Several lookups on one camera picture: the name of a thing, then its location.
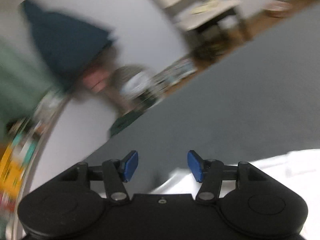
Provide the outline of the white long sleeve shirt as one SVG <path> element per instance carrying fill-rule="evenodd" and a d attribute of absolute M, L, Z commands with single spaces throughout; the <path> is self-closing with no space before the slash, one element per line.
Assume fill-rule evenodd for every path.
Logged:
<path fill-rule="evenodd" d="M 302 239 L 305 198 L 251 163 L 212 165 L 192 194 L 150 194 L 156 177 L 187 152 L 138 151 L 127 183 L 103 180 L 107 203 L 93 239 Z"/>

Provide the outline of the woven grey waste basket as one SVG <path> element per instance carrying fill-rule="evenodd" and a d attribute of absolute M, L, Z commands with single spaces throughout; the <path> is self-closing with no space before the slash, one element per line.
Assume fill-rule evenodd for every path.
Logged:
<path fill-rule="evenodd" d="M 140 64 L 129 64 L 114 70 L 103 93 L 120 116 L 137 109 L 145 110 L 157 102 L 151 72 Z"/>

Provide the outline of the pink hanging cloth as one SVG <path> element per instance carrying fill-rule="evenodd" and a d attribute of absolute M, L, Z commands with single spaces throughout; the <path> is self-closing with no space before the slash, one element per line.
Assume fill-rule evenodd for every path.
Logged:
<path fill-rule="evenodd" d="M 102 92 L 109 85 L 111 72 L 104 68 L 90 69 L 83 75 L 81 82 L 93 93 Z"/>

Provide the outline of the dark grey bed sheet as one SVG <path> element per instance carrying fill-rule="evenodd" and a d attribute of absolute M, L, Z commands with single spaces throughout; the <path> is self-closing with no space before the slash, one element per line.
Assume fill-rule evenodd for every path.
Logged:
<path fill-rule="evenodd" d="M 209 67 L 87 157 L 139 163 L 129 194 L 147 193 L 187 154 L 225 164 L 319 147 L 319 5 Z"/>

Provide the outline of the yellow cardboard box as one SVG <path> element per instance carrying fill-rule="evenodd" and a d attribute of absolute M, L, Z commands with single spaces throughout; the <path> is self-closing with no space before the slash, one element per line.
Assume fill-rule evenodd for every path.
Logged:
<path fill-rule="evenodd" d="M 20 192 L 25 168 L 13 157 L 12 148 L 8 145 L 1 157 L 1 191 L 16 199 Z"/>

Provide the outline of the green curtain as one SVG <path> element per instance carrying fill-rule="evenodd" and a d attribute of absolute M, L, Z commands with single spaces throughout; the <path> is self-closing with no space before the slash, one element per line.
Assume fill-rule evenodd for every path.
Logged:
<path fill-rule="evenodd" d="M 1 141 L 8 122 L 32 115 L 48 91 L 56 88 L 53 78 L 29 63 L 1 38 Z"/>

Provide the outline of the dark teal hanging jacket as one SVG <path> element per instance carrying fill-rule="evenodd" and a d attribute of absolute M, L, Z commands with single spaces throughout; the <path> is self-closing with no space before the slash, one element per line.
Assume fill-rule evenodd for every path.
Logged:
<path fill-rule="evenodd" d="M 33 0 L 23 1 L 21 8 L 35 47 L 65 91 L 114 43 L 110 30 L 60 11 L 44 10 Z"/>

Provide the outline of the cream and black wooden chair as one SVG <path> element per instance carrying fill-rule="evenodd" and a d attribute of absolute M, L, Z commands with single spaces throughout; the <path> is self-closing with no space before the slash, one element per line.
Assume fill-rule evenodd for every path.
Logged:
<path fill-rule="evenodd" d="M 252 39 L 239 6 L 240 0 L 151 0 L 183 35 L 199 58 L 212 58 L 216 50 L 204 33 L 216 27 L 224 42 L 229 41 L 228 34 L 219 22 L 234 16 L 238 22 L 244 40 Z"/>

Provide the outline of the yellow item on chair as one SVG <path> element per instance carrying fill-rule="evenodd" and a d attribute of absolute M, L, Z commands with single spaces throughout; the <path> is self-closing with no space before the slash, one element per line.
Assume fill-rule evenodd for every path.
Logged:
<path fill-rule="evenodd" d="M 219 0 L 208 0 L 204 3 L 202 3 L 201 5 L 194 7 L 190 13 L 192 15 L 196 15 L 196 14 L 208 12 L 208 11 L 215 9 L 219 4 L 220 4 Z"/>

